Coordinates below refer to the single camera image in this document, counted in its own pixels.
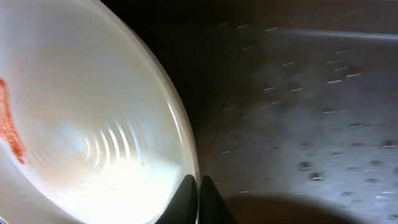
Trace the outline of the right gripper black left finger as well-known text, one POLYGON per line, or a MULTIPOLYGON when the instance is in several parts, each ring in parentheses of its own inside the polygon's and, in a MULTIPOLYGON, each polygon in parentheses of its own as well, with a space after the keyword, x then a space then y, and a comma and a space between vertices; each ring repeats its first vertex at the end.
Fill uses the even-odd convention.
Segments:
POLYGON ((155 224, 195 224, 197 211, 197 183, 194 176, 188 174, 155 224))

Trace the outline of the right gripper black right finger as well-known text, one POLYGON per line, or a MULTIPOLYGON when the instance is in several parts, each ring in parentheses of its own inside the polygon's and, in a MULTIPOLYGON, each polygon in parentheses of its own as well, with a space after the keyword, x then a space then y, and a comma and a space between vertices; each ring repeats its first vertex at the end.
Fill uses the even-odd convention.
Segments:
POLYGON ((208 175, 203 176, 201 181, 199 224, 238 224, 208 175))

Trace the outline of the cream plate with sauce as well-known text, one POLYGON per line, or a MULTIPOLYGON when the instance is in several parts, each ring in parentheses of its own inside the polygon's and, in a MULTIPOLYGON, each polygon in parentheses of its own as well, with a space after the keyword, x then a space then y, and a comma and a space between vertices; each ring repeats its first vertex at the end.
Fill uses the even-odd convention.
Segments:
POLYGON ((171 79, 105 4, 1 2, 2 223, 160 223, 197 176, 171 79))

